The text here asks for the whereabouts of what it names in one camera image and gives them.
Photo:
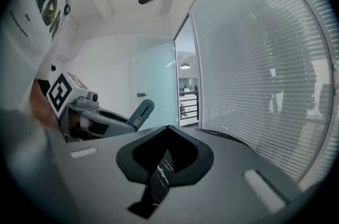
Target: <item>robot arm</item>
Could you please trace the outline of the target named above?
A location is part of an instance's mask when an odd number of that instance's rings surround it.
[[[154,110],[151,100],[144,100],[128,119],[119,114],[100,108],[98,94],[90,91],[75,75],[63,72],[47,92],[59,122],[60,131],[70,136],[69,117],[76,113],[80,125],[97,138],[120,136],[136,132]]]

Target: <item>ceiling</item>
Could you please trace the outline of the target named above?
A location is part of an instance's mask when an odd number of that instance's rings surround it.
[[[80,26],[92,20],[109,21],[115,15],[121,16],[124,13],[160,16],[169,12],[172,1],[156,0],[140,5],[138,0],[71,0],[70,22]]]
[[[181,65],[183,63],[188,63],[190,66],[195,65],[197,63],[197,57],[194,53],[191,52],[176,52],[176,60],[178,62],[178,65]]]

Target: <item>white blinds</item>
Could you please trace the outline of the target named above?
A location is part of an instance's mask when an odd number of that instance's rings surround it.
[[[339,24],[335,13],[330,6],[328,0],[306,0],[312,8],[316,19],[324,32],[327,44],[330,48],[332,63],[338,62],[339,59]],[[338,71],[334,75],[334,87],[339,86]],[[337,157],[339,150],[339,101],[338,97],[334,97],[334,106],[332,119],[329,125],[326,139],[323,146],[311,166],[307,175],[300,182],[300,186],[306,189],[310,185],[325,178],[333,162]]]
[[[202,127],[235,136],[295,181],[324,142],[333,73],[303,0],[196,0]]]

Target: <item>person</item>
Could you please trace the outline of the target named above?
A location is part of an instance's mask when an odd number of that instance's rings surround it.
[[[54,38],[69,17],[70,0],[10,0],[0,19],[0,107],[30,112],[58,129],[40,85],[47,83]],[[72,118],[70,127],[79,123]]]

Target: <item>white t-shirt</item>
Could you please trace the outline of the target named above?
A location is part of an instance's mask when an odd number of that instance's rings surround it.
[[[70,0],[11,0],[0,19],[0,107],[27,111],[34,78],[48,80]]]

